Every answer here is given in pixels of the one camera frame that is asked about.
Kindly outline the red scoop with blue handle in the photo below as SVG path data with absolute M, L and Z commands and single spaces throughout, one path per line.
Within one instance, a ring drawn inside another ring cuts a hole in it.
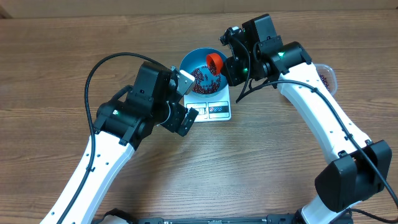
M 218 53 L 210 53 L 206 56 L 206 64 L 212 75 L 218 76 L 223 67 L 223 59 Z

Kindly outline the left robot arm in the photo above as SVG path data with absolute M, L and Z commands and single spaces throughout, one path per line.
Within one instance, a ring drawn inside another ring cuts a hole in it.
M 133 85 L 97 110 L 84 155 L 42 223 L 91 223 L 113 180 L 154 126 L 185 136 L 198 111 L 180 104 L 196 84 L 175 67 L 144 62 Z

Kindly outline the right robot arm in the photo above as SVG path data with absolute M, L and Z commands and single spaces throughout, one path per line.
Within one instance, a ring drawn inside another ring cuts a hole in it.
M 392 150 L 372 141 L 348 118 L 298 42 L 284 44 L 270 15 L 230 27 L 220 42 L 232 55 L 218 64 L 230 86 L 242 85 L 240 97 L 272 86 L 299 112 L 323 151 L 327 166 L 316 177 L 316 197 L 288 223 L 351 223 L 356 205 L 373 195 L 392 191 L 387 175 Z

